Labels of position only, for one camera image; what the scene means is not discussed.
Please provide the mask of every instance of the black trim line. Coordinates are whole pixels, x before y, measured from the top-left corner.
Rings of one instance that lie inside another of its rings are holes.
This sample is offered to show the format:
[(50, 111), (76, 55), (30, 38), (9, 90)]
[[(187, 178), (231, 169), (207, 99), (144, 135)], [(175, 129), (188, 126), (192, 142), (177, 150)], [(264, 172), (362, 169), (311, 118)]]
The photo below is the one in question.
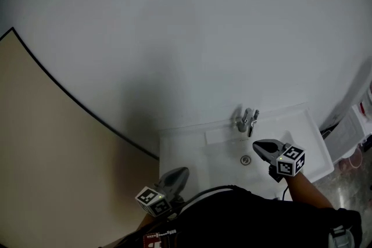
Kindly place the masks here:
[(46, 68), (40, 63), (39, 60), (37, 60), (37, 58), (34, 56), (34, 54), (32, 54), (32, 52), (30, 51), (30, 49), (26, 46), (26, 44), (23, 42), (23, 40), (20, 38), (19, 34), (17, 33), (17, 31), (15, 30), (14, 27), (10, 28), (6, 33), (4, 33), (1, 37), (0, 37), (0, 41), (6, 37), (11, 31), (14, 32), (15, 36), (18, 38), (18, 40), (20, 41), (20, 43), (23, 45), (23, 47), (26, 49), (27, 53), (31, 56), (32, 59), (34, 59), (34, 61), (36, 62), (37, 65), (39, 65), (39, 67), (42, 69), (43, 72), (45, 72), (45, 74), (54, 82), (54, 84), (56, 84), (69, 98), (71, 98), (78, 106), (80, 106), (84, 111), (86, 111), (90, 116), (92, 116), (94, 119), (96, 119), (98, 122), (100, 122), (103, 126), (105, 126), (106, 128), (108, 128), (109, 130), (111, 130), (114, 134), (116, 134), (117, 136), (121, 137), (123, 140), (125, 140), (126, 142), (128, 142), (130, 145), (132, 145), (133, 147), (137, 148), (138, 150), (144, 152), (145, 154), (147, 154), (148, 156), (151, 156), (152, 158), (156, 159), (156, 160), (159, 160), (159, 156), (147, 151), (145, 148), (143, 148), (142, 146), (140, 146), (139, 144), (133, 142), (131, 139), (129, 139), (128, 137), (126, 137), (125, 135), (123, 135), (122, 133), (118, 132), (118, 130), (114, 129), (113, 127), (111, 127), (109, 124), (107, 124), (106, 122), (104, 122), (102, 119), (100, 119), (98, 116), (96, 116), (93, 112), (91, 112), (90, 110), (88, 110), (81, 102), (79, 102), (69, 91), (67, 91), (60, 83), (58, 83), (58, 81), (46, 70)]

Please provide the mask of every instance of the white sink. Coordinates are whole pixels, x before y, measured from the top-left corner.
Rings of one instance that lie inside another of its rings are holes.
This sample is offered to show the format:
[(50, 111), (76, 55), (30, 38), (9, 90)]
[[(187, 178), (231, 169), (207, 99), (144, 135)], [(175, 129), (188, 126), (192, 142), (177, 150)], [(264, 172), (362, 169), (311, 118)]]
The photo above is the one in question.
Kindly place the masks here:
[[(162, 132), (160, 175), (176, 167), (190, 169), (182, 192), (185, 199), (215, 186), (237, 185), (265, 198), (274, 198), (286, 187), (269, 176), (269, 164), (254, 151), (259, 139), (278, 139), (306, 149), (303, 173), (314, 182), (333, 171), (326, 145), (306, 105), (261, 113), (251, 138), (231, 120)], [(241, 163), (247, 155), (251, 163)]]

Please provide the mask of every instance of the chrome faucet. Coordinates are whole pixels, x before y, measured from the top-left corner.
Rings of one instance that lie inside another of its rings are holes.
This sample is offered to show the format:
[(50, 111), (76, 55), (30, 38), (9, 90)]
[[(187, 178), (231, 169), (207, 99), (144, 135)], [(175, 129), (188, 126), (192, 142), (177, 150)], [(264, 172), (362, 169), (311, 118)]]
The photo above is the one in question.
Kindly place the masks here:
[(255, 114), (253, 115), (253, 110), (250, 108), (247, 108), (244, 112), (244, 116), (238, 122), (238, 129), (240, 132), (246, 132), (246, 129), (248, 127), (248, 133), (247, 133), (248, 138), (252, 136), (253, 126), (257, 122), (259, 113), (260, 111), (256, 110)]

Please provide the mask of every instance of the sink drain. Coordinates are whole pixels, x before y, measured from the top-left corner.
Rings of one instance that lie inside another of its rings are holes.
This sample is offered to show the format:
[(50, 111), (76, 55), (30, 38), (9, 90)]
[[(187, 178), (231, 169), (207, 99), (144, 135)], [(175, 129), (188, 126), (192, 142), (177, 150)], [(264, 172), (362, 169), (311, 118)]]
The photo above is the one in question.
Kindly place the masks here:
[(244, 155), (242, 158), (240, 158), (240, 162), (243, 166), (247, 166), (249, 163), (251, 163), (251, 158), (248, 155)]

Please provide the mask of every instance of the floor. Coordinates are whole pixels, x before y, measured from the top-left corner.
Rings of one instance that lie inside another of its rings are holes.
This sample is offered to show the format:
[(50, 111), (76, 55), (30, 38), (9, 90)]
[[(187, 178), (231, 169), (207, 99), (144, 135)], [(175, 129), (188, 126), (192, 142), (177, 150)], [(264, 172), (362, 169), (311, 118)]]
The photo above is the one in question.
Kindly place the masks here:
[(328, 176), (314, 183), (333, 206), (356, 210), (362, 216), (361, 248), (372, 242), (372, 148), (363, 153), (362, 165), (351, 168), (347, 159), (335, 165)]

